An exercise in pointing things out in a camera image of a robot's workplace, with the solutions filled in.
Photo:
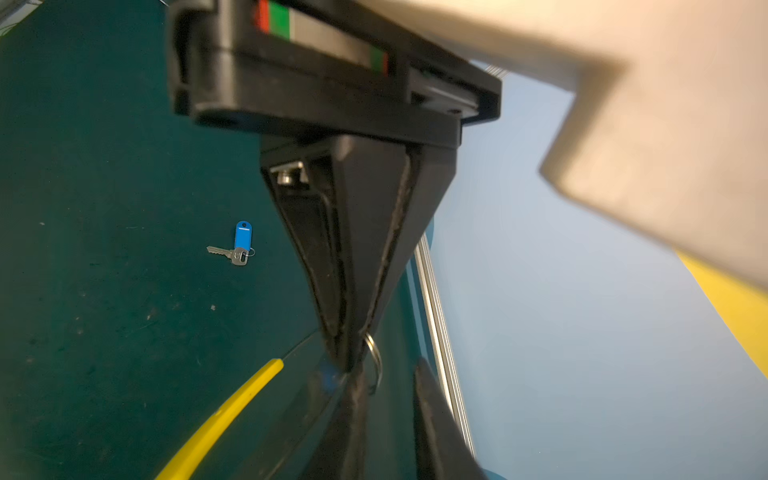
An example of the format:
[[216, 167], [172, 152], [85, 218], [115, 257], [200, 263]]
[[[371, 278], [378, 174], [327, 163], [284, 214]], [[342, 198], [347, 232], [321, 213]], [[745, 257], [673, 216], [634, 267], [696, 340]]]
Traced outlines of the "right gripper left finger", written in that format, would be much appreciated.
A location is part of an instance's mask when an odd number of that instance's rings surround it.
[[365, 368], [350, 373], [341, 399], [300, 479], [363, 479], [369, 387]]

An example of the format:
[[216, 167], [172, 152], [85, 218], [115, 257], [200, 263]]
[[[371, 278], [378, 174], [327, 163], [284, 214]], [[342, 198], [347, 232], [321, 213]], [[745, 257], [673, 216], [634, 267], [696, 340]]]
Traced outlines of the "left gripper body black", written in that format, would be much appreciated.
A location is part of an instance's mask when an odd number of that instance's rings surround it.
[[381, 52], [381, 69], [264, 30], [256, 1], [174, 1], [166, 56], [174, 113], [208, 127], [301, 139], [348, 134], [455, 148], [501, 113], [501, 82], [354, 1], [289, 8]]

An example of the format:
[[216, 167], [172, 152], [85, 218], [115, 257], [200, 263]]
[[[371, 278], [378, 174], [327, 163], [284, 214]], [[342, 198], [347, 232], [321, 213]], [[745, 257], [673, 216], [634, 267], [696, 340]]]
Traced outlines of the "silver key blue tag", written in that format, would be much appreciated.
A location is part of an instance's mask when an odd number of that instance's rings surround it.
[[232, 265], [246, 266], [252, 256], [252, 225], [247, 221], [239, 221], [235, 227], [234, 244], [230, 249], [207, 246], [209, 254], [226, 257]]

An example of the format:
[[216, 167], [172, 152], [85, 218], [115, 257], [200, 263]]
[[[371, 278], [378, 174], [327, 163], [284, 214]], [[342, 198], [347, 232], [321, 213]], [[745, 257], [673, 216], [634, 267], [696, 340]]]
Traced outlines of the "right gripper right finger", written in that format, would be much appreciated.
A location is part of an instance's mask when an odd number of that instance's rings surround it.
[[413, 394], [417, 478], [486, 479], [424, 358], [414, 370]]

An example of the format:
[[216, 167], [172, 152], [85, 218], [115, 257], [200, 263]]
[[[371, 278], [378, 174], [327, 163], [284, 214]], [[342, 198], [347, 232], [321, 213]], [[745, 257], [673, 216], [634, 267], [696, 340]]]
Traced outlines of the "grey keyring yellow handle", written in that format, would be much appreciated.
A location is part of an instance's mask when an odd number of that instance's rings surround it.
[[[217, 441], [241, 415], [256, 396], [285, 368], [286, 361], [299, 353], [307, 343], [319, 336], [313, 331], [280, 358], [269, 360], [242, 384], [174, 454], [157, 475], [159, 479], [189, 479], [208, 456]], [[364, 345], [370, 353], [375, 380], [368, 383], [369, 397], [374, 395], [383, 377], [383, 361], [373, 336], [364, 336]], [[255, 452], [255, 458], [245, 468], [245, 474], [253, 479], [271, 479], [285, 465], [320, 417], [327, 411], [336, 391], [344, 390], [350, 374], [340, 374], [325, 358], [307, 378], [307, 384], [292, 400], [293, 408], [305, 407], [304, 413], [291, 415], [284, 412], [284, 419], [275, 426], [274, 434], [284, 434], [283, 440], [268, 440]]]

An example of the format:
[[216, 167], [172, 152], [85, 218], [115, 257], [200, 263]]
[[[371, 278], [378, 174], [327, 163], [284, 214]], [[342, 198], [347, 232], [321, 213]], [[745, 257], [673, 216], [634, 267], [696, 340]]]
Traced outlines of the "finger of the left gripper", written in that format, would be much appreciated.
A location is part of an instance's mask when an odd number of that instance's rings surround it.
[[354, 358], [349, 134], [289, 142], [262, 154], [260, 173], [305, 270], [327, 353]]
[[359, 361], [419, 239], [457, 169], [453, 148], [407, 146], [342, 135], [332, 142], [332, 172], [344, 271], [340, 366]]

